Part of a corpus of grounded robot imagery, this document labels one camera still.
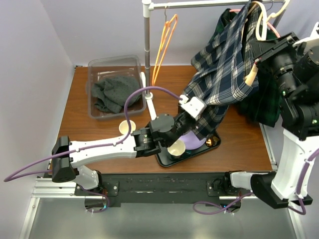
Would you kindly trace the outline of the orange plastic hanger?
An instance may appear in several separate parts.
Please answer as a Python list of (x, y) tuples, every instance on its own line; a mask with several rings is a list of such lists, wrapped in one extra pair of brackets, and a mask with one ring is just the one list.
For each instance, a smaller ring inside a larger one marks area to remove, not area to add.
[(165, 22), (163, 25), (159, 49), (158, 49), (158, 53), (157, 53), (157, 57), (156, 57), (155, 65), (154, 65), (154, 69), (153, 69), (151, 86), (156, 85), (156, 81), (157, 81), (157, 78), (158, 78), (158, 75), (160, 72), (160, 68), (161, 68), (162, 63), (164, 61), (164, 58), (165, 58), (167, 49), (169, 47), (171, 38), (174, 34), (175, 28), (176, 28), (177, 23), (178, 23), (178, 15), (177, 14), (174, 14), (170, 20), (167, 20), (166, 10), (168, 9), (168, 7), (169, 7), (169, 5), (167, 4), (164, 8)]

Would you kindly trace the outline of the cream wooden hanger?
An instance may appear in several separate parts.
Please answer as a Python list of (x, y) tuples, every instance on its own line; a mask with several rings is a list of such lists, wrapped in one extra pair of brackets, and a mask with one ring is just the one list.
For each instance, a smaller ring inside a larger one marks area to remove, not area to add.
[[(259, 41), (266, 40), (267, 26), (268, 26), (269, 20), (271, 18), (276, 18), (281, 13), (283, 13), (289, 3), (290, 3), (289, 0), (285, 0), (283, 6), (280, 8), (279, 11), (273, 12), (270, 15), (267, 15), (267, 11), (266, 11), (266, 8), (265, 8), (263, 3), (261, 3), (257, 0), (252, 1), (252, 4), (253, 4), (252, 9), (254, 9), (255, 5), (258, 5), (261, 9), (261, 13), (258, 17), (257, 26), (255, 29), (255, 36), (256, 36), (257, 40), (259, 40)], [(255, 80), (255, 77), (257, 76), (257, 73), (258, 73), (258, 68), (257, 68), (256, 64), (253, 64), (250, 73), (244, 78), (244, 81), (248, 86), (252, 86), (252, 84)]]

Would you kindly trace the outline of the navy white plaid skirt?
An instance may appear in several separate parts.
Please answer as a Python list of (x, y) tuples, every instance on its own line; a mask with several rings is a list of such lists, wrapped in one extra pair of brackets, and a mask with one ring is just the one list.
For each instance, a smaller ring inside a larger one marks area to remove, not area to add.
[(244, 80), (254, 64), (250, 43), (261, 13), (252, 6), (248, 1), (238, 13), (224, 11), (208, 44), (191, 60), (196, 73), (183, 94), (207, 105), (192, 130), (200, 140), (213, 135), (231, 104), (258, 91), (258, 79), (251, 85)]

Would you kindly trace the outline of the grey dotted skirt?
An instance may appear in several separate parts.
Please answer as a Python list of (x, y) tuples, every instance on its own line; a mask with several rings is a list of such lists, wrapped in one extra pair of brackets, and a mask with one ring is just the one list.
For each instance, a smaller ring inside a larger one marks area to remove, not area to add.
[(96, 99), (94, 106), (99, 111), (118, 114), (127, 98), (139, 88), (140, 84), (134, 77), (104, 77), (92, 85), (91, 95)]

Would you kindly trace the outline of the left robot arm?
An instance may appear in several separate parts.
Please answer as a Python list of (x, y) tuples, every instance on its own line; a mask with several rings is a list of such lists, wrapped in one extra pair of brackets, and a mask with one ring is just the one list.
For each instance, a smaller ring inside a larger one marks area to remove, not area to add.
[(195, 119), (187, 112), (176, 116), (161, 114), (146, 127), (128, 135), (96, 141), (71, 141), (68, 136), (58, 138), (52, 149), (52, 181), (73, 181), (91, 195), (103, 191), (98, 172), (87, 164), (115, 158), (139, 158), (161, 153), (171, 147), (183, 134), (191, 130)]

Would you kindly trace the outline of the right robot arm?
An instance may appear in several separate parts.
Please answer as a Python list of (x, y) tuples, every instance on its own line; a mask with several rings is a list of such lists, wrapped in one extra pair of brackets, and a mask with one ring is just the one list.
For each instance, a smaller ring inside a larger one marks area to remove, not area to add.
[(251, 47), (258, 69), (274, 77), (282, 97), (280, 164), (269, 173), (227, 172), (212, 184), (229, 196), (240, 188), (249, 190), (274, 209), (292, 202), (303, 215), (313, 201), (307, 186), (319, 153), (319, 31), (303, 39), (290, 33), (275, 40), (253, 41)]

